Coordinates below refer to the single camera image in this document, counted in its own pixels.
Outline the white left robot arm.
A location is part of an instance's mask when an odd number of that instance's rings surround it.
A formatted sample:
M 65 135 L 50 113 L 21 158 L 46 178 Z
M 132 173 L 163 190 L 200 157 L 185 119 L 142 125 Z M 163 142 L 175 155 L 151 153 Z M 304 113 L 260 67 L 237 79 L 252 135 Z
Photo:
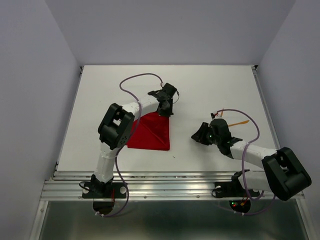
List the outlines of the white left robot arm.
M 114 166 L 124 146 L 134 149 L 168 151 L 170 149 L 170 117 L 173 115 L 177 89 L 165 83 L 132 103 L 109 106 L 99 127 L 100 154 L 91 176 L 94 191 L 100 197 L 111 193 Z

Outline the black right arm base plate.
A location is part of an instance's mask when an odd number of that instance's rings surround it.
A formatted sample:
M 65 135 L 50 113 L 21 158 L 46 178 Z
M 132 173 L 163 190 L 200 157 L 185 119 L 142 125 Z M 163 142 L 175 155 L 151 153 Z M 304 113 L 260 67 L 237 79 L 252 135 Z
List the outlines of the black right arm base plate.
M 216 181 L 212 195 L 215 198 L 240 198 L 246 197 L 247 192 L 239 181 Z

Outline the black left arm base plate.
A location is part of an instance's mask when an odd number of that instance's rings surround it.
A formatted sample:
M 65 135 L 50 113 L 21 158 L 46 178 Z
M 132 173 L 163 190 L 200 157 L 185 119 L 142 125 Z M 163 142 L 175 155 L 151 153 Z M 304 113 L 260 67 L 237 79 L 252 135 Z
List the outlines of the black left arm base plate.
M 112 182 L 98 186 L 89 181 L 80 184 L 83 199 L 125 199 L 127 192 L 123 182 Z

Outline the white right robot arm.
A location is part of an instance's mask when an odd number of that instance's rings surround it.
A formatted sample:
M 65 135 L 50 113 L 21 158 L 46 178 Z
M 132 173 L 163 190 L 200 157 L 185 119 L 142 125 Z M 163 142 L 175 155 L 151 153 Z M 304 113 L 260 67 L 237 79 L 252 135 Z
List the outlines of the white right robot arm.
M 262 169 L 253 171 L 243 168 L 234 173 L 230 181 L 216 181 L 212 191 L 215 198 L 245 195 L 257 198 L 263 192 L 270 192 L 278 199 L 287 201 L 312 184 L 310 175 L 290 148 L 270 149 L 248 144 L 241 138 L 233 137 L 222 118 L 203 122 L 191 139 L 205 146 L 215 145 L 222 155 Z

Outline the red cloth napkin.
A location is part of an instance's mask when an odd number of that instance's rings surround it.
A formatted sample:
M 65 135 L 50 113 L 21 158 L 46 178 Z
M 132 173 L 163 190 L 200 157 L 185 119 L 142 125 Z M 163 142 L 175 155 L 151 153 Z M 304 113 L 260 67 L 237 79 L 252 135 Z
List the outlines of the red cloth napkin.
M 133 122 L 133 136 L 126 143 L 128 148 L 154 151 L 170 150 L 170 119 L 157 112 L 148 113 Z

